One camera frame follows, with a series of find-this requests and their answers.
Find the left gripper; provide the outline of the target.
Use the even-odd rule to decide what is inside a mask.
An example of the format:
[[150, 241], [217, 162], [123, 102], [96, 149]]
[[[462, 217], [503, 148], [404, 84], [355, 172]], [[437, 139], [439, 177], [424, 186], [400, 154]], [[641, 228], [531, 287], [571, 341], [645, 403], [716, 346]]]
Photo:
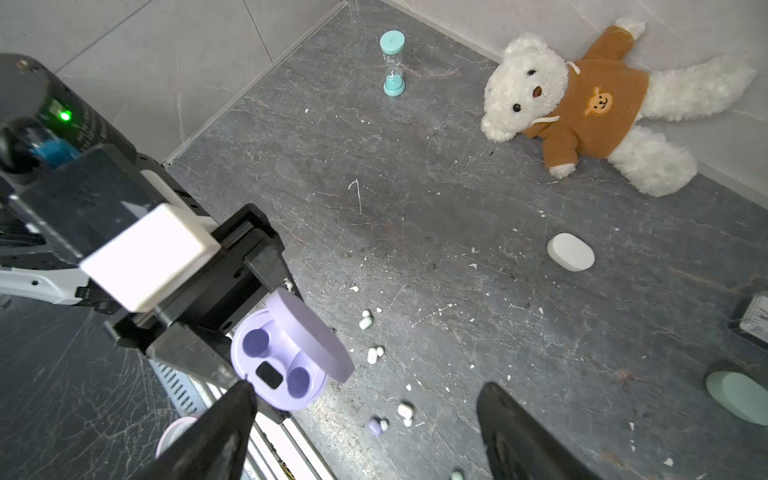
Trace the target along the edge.
[[123, 309], [104, 327], [119, 347], [210, 384], [235, 384], [227, 333], [276, 288], [299, 291], [279, 234], [255, 205], [239, 209], [213, 237], [221, 250], [153, 310]]

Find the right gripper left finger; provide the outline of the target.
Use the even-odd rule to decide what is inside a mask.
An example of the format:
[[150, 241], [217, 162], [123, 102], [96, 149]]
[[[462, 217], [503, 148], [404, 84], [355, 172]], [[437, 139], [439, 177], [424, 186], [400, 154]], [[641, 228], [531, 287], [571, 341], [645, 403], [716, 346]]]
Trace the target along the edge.
[[253, 386], [234, 384], [136, 479], [239, 479], [258, 412]]

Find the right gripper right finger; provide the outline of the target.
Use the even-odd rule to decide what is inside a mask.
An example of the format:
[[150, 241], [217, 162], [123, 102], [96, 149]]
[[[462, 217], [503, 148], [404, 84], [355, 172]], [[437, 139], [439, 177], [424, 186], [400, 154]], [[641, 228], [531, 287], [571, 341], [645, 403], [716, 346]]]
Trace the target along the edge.
[[476, 412], [493, 478], [599, 479], [497, 383], [483, 385]]

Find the purple earbud charging case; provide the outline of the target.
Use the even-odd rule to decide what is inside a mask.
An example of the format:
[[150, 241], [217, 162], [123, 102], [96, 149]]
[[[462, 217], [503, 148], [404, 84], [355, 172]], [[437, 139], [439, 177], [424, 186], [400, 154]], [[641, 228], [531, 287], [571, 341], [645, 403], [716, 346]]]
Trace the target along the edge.
[[310, 405], [329, 379], [343, 383], [355, 370], [331, 328], [283, 288], [238, 325], [230, 357], [238, 376], [261, 398], [288, 412]]

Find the purple earbud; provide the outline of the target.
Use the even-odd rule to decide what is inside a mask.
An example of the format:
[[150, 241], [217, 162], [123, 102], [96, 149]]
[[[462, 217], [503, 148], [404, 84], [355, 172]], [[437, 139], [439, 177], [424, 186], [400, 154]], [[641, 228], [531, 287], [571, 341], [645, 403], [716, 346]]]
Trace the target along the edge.
[[380, 437], [389, 428], [389, 422], [384, 418], [372, 418], [367, 424], [367, 430], [374, 437]]

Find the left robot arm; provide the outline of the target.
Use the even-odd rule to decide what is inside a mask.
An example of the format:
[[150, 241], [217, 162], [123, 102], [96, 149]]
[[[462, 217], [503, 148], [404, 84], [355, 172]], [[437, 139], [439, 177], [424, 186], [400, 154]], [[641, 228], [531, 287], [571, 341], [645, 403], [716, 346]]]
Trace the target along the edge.
[[33, 261], [24, 295], [73, 273], [70, 300], [104, 314], [117, 345], [223, 388], [238, 379], [229, 331], [292, 279], [261, 210], [215, 221], [54, 73], [13, 53], [1, 57], [1, 223], [3, 264]]

